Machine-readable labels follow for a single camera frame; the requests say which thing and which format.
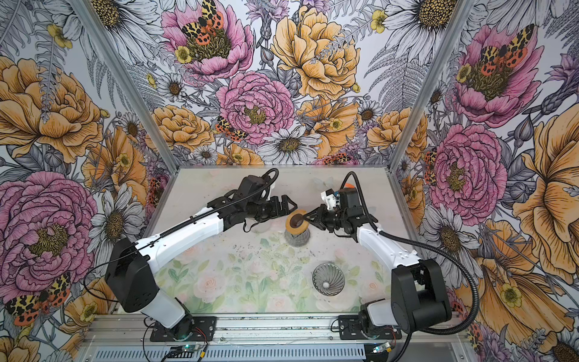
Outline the wooden ring dripper holder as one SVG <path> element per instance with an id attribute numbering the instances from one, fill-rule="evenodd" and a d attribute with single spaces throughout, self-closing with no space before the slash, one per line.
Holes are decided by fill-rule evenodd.
<path id="1" fill-rule="evenodd" d="M 292 236 L 304 234 L 309 228 L 309 222 L 305 219 L 306 211 L 295 210 L 286 219 L 285 228 Z"/>

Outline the grey ribbed glass pitcher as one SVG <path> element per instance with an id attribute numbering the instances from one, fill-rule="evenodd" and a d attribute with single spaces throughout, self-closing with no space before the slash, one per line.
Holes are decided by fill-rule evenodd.
<path id="1" fill-rule="evenodd" d="M 307 243 L 309 243 L 310 237 L 311 237 L 311 233 L 308 229 L 306 229 L 304 232 L 298 234 L 298 235 L 294 235 L 289 231 L 285 231 L 284 234 L 284 240 L 286 241 L 287 244 L 289 244 L 289 246 L 291 247 L 304 247 L 306 246 Z"/>

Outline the clear glass carafe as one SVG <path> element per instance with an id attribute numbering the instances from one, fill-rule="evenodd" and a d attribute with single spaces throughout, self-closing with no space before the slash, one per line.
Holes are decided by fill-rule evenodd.
<path id="1" fill-rule="evenodd" d="M 265 221 L 264 223 L 256 223 L 252 226 L 250 231 L 255 234 L 264 234 L 271 230 L 272 227 L 272 220 Z"/>

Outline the grey glass dripper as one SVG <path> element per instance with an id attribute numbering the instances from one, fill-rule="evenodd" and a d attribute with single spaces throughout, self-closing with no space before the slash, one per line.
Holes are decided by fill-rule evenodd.
<path id="1" fill-rule="evenodd" d="M 318 265 L 312 273 L 312 284 L 315 290 L 323 296 L 335 297 L 345 287 L 345 275 L 334 263 L 327 262 Z"/>

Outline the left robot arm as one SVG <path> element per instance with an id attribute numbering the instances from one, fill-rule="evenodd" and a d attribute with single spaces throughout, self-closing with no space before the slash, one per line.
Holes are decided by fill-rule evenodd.
<path id="1" fill-rule="evenodd" d="M 171 339 L 187 340 L 195 331 L 193 317 L 160 289 L 155 274 L 191 247 L 248 219 L 260 224 L 290 215 L 296 203 L 287 195 L 271 194 L 278 176 L 276 168 L 246 176 L 237 189 L 176 226 L 138 241 L 120 240 L 106 264 L 105 281 L 125 312 L 140 312 L 161 324 Z"/>

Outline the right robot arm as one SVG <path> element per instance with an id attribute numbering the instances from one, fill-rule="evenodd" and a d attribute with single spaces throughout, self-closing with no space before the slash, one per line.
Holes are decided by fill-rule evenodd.
<path id="1" fill-rule="evenodd" d="M 404 333 L 414 333 L 451 320 L 452 310 L 436 260 L 422 259 L 416 250 L 386 235 L 356 188 L 329 189 L 321 197 L 322 205 L 305 214 L 303 220 L 322 231 L 342 231 L 391 270 L 391 296 L 360 309 L 367 327 L 398 327 Z"/>

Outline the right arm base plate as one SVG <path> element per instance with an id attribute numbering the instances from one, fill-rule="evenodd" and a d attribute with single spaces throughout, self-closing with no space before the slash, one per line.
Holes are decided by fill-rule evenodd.
<path id="1" fill-rule="evenodd" d="M 376 327 L 359 315 L 339 315 L 331 327 L 341 340 L 392 340 L 401 339 L 402 332 L 393 326 Z"/>

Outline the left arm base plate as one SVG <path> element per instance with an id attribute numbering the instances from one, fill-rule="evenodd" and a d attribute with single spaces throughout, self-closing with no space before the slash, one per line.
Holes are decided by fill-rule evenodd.
<path id="1" fill-rule="evenodd" d="M 211 342 L 216 331 L 217 317 L 185 316 L 175 327 L 167 329 L 155 322 L 151 342 Z"/>

